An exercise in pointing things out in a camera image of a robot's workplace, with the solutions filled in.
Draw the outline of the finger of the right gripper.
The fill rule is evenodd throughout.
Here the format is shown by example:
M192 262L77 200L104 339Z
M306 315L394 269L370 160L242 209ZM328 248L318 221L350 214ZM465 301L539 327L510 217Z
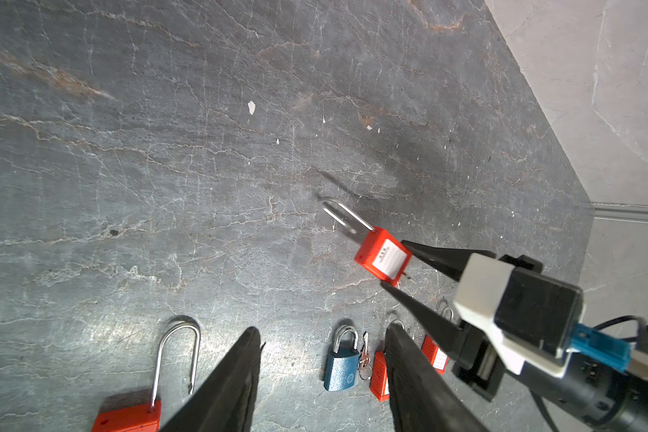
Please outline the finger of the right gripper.
M450 320L387 282L381 282L381 286L408 309L440 349L451 359L455 362L473 361L473 327L470 324L464 322L460 325L453 324Z
M468 260L473 254L484 257L495 258L496 254L489 250L469 249L469 248L435 248L422 245L409 240L401 242L407 250L429 266L435 268L439 273L449 277L455 282L459 282Z

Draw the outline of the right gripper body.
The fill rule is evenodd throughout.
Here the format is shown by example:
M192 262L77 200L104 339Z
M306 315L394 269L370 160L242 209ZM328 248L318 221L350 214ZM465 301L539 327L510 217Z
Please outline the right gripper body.
M486 401L493 401L506 367L487 336L475 326L461 323L452 359L455 376Z

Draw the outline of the red padlock long shackle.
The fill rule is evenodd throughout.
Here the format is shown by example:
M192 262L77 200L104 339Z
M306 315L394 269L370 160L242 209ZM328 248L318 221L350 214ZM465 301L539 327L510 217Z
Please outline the red padlock long shackle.
M438 306L440 315L453 323L455 320L455 311L450 306L449 302L443 299L439 302ZM449 357L441 350L430 335L427 334L425 336L421 350L426 358L428 358L428 361L432 364L436 372L443 375L446 372Z

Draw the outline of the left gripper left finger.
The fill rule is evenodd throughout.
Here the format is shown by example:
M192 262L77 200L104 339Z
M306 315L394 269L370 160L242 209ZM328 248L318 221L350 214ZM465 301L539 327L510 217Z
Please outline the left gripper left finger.
M249 327L164 431L250 431L257 400L261 336Z

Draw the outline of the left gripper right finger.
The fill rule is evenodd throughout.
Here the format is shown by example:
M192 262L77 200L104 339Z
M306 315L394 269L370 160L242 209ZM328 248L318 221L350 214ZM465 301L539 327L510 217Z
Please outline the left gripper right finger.
M387 327L384 356L396 431L487 429L428 363L399 322Z

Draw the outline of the blue padlock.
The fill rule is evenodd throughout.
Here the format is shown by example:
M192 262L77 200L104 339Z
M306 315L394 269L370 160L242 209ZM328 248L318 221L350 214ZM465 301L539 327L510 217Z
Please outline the blue padlock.
M346 391L356 384L361 356L358 342L359 333L352 325L343 325L334 333L324 371L324 389L327 392Z

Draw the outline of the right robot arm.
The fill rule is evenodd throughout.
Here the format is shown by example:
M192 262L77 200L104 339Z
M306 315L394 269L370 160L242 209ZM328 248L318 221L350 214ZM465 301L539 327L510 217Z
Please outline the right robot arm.
M541 262L488 250L405 249L458 284L459 322L389 285L387 291L454 363L454 375L491 401L510 376L536 406L558 406L596 431L648 431L648 321L635 336L608 335L612 320L590 327L581 288L544 274Z

